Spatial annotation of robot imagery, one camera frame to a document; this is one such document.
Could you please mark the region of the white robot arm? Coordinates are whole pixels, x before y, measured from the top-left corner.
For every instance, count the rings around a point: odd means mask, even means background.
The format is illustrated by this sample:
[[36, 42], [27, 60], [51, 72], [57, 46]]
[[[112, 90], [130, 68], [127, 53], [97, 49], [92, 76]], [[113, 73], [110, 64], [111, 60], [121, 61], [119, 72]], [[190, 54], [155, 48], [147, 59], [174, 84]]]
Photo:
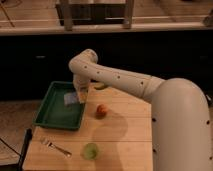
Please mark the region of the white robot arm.
[[213, 171], [208, 102], [195, 83], [106, 67], [92, 49], [73, 57], [69, 69], [78, 91], [96, 80], [151, 104], [153, 171]]

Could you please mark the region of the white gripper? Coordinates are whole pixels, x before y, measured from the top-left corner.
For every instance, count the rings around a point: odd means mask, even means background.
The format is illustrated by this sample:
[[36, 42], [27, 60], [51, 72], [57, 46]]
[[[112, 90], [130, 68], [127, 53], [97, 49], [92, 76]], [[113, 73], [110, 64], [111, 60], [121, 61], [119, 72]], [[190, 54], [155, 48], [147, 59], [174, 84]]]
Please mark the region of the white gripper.
[[73, 85], [77, 92], [80, 103], [85, 103], [87, 100], [90, 82], [91, 82], [91, 79], [88, 77], [84, 77], [77, 74], [73, 76]]

